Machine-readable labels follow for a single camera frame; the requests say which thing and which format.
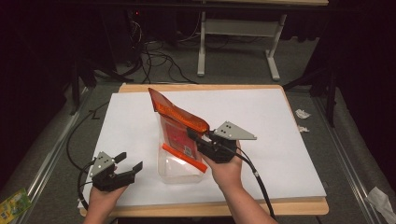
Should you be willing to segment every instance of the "desk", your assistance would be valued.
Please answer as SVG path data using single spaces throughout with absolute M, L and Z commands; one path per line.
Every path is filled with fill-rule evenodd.
M 208 0 L 216 2 L 237 2 L 241 4 L 279 4 L 279 5 L 306 5 L 306 6 L 327 6 L 327 0 Z M 286 14 L 282 14 L 279 21 L 236 21 L 236 20 L 216 20 L 207 19 L 206 13 L 201 14 L 201 43 L 198 55 L 198 76 L 205 75 L 205 35 L 247 35 L 247 36 L 267 36 L 273 38 L 270 49 L 265 50 L 265 58 L 270 68 L 274 81 L 279 81 L 280 76 L 276 68 L 274 54 L 283 26 L 285 25 Z
M 148 87 L 151 87 L 157 91 L 209 91 L 209 90 L 214 91 L 214 90 L 258 90 L 258 89 L 281 90 L 279 86 L 263 86 L 263 85 L 254 85 L 254 86 L 251 85 L 123 85 L 120 87 L 120 92 L 147 91 Z M 289 105 L 286 106 L 284 111 L 286 113 L 289 113 L 290 110 L 288 106 Z M 143 170 L 141 172 L 144 172 L 145 169 L 150 169 L 149 164 L 147 164 L 147 167 L 145 167 L 144 164 Z M 139 179 L 140 181 L 142 181 L 143 180 L 142 178 L 143 178 L 142 173 L 137 174 L 136 182 L 132 184 L 132 186 L 130 186 L 128 189 L 135 190 L 135 192 L 138 192 L 138 188 L 142 187 L 142 186 L 140 187 L 138 186 Z M 247 178 L 254 179 L 251 173 L 248 175 Z M 89 189 L 90 188 L 84 189 L 84 195 L 86 198 L 88 197 Z M 279 215 L 325 215 L 328 213 L 329 207 L 327 205 L 325 195 L 323 195 L 323 193 L 319 193 L 319 195 L 321 196 L 292 198 L 292 199 L 279 197 L 278 199 L 271 199 L 271 201 L 274 207 L 275 214 L 278 216 Z M 258 201 L 259 203 L 261 203 L 264 209 L 267 209 L 263 200 L 259 199 Z M 86 211 L 82 208 L 82 206 L 80 206 L 79 208 L 80 208 L 80 213 L 84 216 L 86 214 Z M 116 207 L 113 213 L 111 214 L 111 216 L 113 217 L 219 217 L 219 216 L 230 216 L 230 215 L 231 214 L 225 202 L 171 203 L 171 204 L 134 205 L 134 206 L 123 205 Z

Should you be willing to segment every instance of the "clear plastic container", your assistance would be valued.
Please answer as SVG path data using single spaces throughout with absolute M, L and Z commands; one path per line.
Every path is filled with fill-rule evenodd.
M 158 173 L 167 184 L 197 183 L 207 166 L 202 163 L 195 141 L 187 130 L 198 135 L 207 133 L 209 125 L 201 118 L 178 108 L 165 96 L 148 88 L 154 111 L 157 113 L 160 139 Z
M 206 166 L 195 142 L 186 133 L 186 127 L 161 115 L 158 174 L 166 184 L 198 183 Z

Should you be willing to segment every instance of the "white paper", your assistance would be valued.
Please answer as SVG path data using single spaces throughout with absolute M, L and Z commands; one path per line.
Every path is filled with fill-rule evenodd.
M 309 133 L 309 130 L 306 127 L 302 127 L 300 125 L 298 125 L 298 130 L 300 133 Z
M 297 117 L 299 117 L 300 119 L 307 119 L 311 116 L 311 114 L 306 113 L 305 111 L 303 111 L 302 109 L 298 109 L 296 110 L 296 115 Z
M 257 135 L 257 140 L 241 141 L 241 146 L 252 159 L 271 199 L 326 196 L 281 89 L 162 94 L 176 106 L 206 120 L 211 130 L 228 120 Z M 161 181 L 157 172 L 158 134 L 159 124 L 148 92 L 112 95 L 92 156 L 104 151 L 115 157 L 126 151 L 127 158 L 118 164 L 116 173 L 129 171 L 143 161 L 142 171 L 122 194 L 118 206 L 224 202 L 210 168 L 198 184 L 167 185 Z M 263 198 L 256 178 L 245 164 L 242 181 L 255 199 Z M 86 199 L 90 188 L 84 188 Z
M 393 213 L 389 197 L 379 188 L 373 188 L 369 195 L 367 195 L 366 201 L 371 203 L 375 209 L 382 214 L 388 224 L 396 223 L 396 215 Z

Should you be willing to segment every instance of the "wooden table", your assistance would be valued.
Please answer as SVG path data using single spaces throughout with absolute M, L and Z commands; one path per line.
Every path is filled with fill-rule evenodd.
M 276 85 L 122 85 L 120 92 L 141 92 L 151 87 L 157 91 L 198 91 L 198 90 L 251 90 L 280 88 Z M 258 200 L 268 212 L 264 200 Z M 326 215 L 329 212 L 325 197 L 299 198 L 291 200 L 271 200 L 277 216 L 285 215 Z M 86 210 L 81 207 L 85 216 Z M 223 217 L 231 213 L 226 203 L 188 203 L 171 205 L 146 205 L 116 207 L 112 217 Z

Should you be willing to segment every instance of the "gray carpet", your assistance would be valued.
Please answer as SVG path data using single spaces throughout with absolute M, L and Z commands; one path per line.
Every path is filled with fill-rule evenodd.
M 298 43 L 296 39 L 281 41 L 275 56 L 281 80 L 275 83 L 270 78 L 268 65 L 262 53 L 263 45 L 268 44 L 269 40 L 262 39 L 251 43 L 248 43 L 248 39 L 245 38 L 237 40 L 221 49 L 216 49 L 218 46 L 222 46 L 221 40 L 208 42 L 211 48 L 206 52 L 205 77 L 196 76 L 198 47 L 192 45 L 194 43 L 179 44 L 176 49 L 166 45 L 156 49 L 160 44 L 155 43 L 148 48 L 151 49 L 151 57 L 155 51 L 171 56 L 183 75 L 197 83 L 286 84 L 303 73 L 317 43 L 316 41 Z M 144 62 L 148 70 L 147 55 L 144 55 Z M 149 79 L 152 83 L 175 82 L 175 79 L 185 80 L 175 66 L 171 67 L 170 73 L 168 73 L 171 63 L 163 62 L 163 57 L 151 59 L 153 66 L 149 73 Z M 127 69 L 123 64 L 120 64 L 119 68 L 120 71 Z M 141 69 L 130 77 L 135 79 L 135 83 L 140 83 L 146 76 Z M 78 118 L 69 115 L 72 108 L 72 102 L 69 100 L 64 109 L 37 138 L 15 174 L 1 191 L 2 200 L 20 188 L 28 189 L 32 186 L 43 161 L 56 148 L 57 144 L 60 145 L 58 139 L 71 119 L 77 119 L 76 123 L 79 123 L 89 114 L 89 110 L 108 101 L 111 93 L 117 92 L 120 87 L 120 83 L 114 80 L 98 78 L 98 81 L 99 84 L 96 88 L 84 93 L 86 101 L 78 112 Z M 389 195 L 394 207 L 394 191 L 389 188 L 385 177 L 362 142 L 346 106 L 343 105 L 342 96 L 338 92 L 337 106 L 334 111 L 335 129 L 329 129 L 328 124 L 322 118 L 323 112 L 318 105 L 322 99 L 310 97 L 306 89 L 307 87 L 299 87 L 296 90 L 288 91 L 287 97 L 293 111 L 300 108 L 312 114 L 309 119 L 296 118 L 296 121 L 299 125 L 310 130 L 309 133 L 302 133 L 302 136 L 328 194 L 330 213 L 323 217 L 278 217 L 279 223 L 385 223 L 382 217 L 375 216 L 376 212 L 369 205 L 366 203 L 362 205 L 361 201 L 357 199 L 356 190 L 351 187 L 353 184 L 351 184 L 350 177 L 346 175 L 347 170 L 340 157 L 339 147 L 334 143 L 332 134 L 336 133 L 345 146 L 346 154 L 351 158 L 357 178 L 361 180 L 364 189 L 380 187 Z M 106 106 L 97 111 L 96 117 L 99 119 L 86 119 L 71 138 L 69 145 L 71 157 L 80 166 L 92 158 L 105 115 Z M 56 158 L 53 171 L 49 172 L 49 179 L 45 179 L 45 186 L 39 192 L 39 197 L 35 198 L 35 206 L 28 214 L 30 216 L 26 216 L 25 219 L 21 218 L 19 220 L 21 223 L 82 222 L 83 217 L 77 210 L 78 170 L 67 159 L 66 142 L 61 144 L 60 149 L 62 153 L 59 158 Z M 137 223 L 137 220 L 131 220 L 131 223 Z

